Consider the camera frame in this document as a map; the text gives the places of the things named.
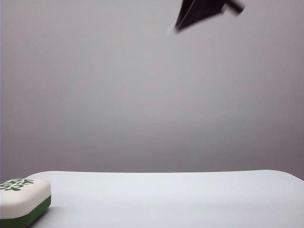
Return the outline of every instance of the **black object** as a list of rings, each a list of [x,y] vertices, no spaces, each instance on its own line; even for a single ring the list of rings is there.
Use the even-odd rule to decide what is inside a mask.
[[[179,32],[198,21],[220,14],[225,4],[237,15],[244,10],[233,0],[183,0],[175,29]]]

